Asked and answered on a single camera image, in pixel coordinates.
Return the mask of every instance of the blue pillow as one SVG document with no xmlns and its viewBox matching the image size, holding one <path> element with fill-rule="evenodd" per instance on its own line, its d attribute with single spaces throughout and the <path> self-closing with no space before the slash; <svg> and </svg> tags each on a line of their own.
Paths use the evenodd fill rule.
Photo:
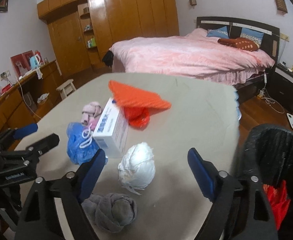
<svg viewBox="0 0 293 240">
<path fill-rule="evenodd" d="M 208 30 L 207 37 L 219 37 L 222 39 L 229 39 L 229 34 L 227 32 L 227 27 L 224 26 L 222 28 L 219 28 L 217 30 Z"/>
<path fill-rule="evenodd" d="M 246 38 L 250 41 L 253 41 L 258 45 L 258 47 L 261 47 L 262 40 L 263 40 L 264 33 L 253 31 L 247 28 L 242 28 L 241 32 L 241 38 Z"/>
</svg>

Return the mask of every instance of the gray towel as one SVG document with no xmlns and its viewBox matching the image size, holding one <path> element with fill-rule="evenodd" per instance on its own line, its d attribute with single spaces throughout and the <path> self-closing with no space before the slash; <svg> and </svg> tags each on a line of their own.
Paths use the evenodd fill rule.
<svg viewBox="0 0 293 240">
<path fill-rule="evenodd" d="M 136 218 L 135 201 L 123 194 L 110 193 L 106 196 L 93 195 L 83 201 L 82 208 L 91 225 L 108 232 L 120 232 Z"/>
</svg>

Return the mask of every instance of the brown pillow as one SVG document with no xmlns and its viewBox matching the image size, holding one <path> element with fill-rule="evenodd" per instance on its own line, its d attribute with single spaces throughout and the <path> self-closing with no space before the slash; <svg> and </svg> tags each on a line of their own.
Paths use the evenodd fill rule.
<svg viewBox="0 0 293 240">
<path fill-rule="evenodd" d="M 254 41 L 248 40 L 246 38 L 219 39 L 217 42 L 226 46 L 248 51 L 257 51 L 260 48 L 260 46 Z"/>
</svg>

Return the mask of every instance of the wooden wardrobe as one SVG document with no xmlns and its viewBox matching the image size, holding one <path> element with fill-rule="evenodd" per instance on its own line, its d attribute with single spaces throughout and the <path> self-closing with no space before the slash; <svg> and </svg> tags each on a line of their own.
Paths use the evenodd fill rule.
<svg viewBox="0 0 293 240">
<path fill-rule="evenodd" d="M 89 19 L 83 17 L 86 6 Z M 179 35 L 175 0 L 44 0 L 38 4 L 38 14 L 48 22 L 64 78 L 103 66 L 103 56 L 118 41 Z M 92 33 L 84 32 L 89 23 Z M 86 45 L 91 37 L 95 48 Z"/>
</svg>

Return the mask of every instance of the pink duvet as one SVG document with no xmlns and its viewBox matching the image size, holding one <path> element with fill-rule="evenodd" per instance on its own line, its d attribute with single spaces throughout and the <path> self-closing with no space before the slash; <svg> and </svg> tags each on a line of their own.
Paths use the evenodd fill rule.
<svg viewBox="0 0 293 240">
<path fill-rule="evenodd" d="M 250 52 L 221 45 L 219 38 L 207 38 L 206 33 L 196 29 L 185 37 L 135 38 L 117 42 L 110 50 L 125 72 L 187 76 L 229 85 L 244 83 L 275 63 L 261 49 Z"/>
</svg>

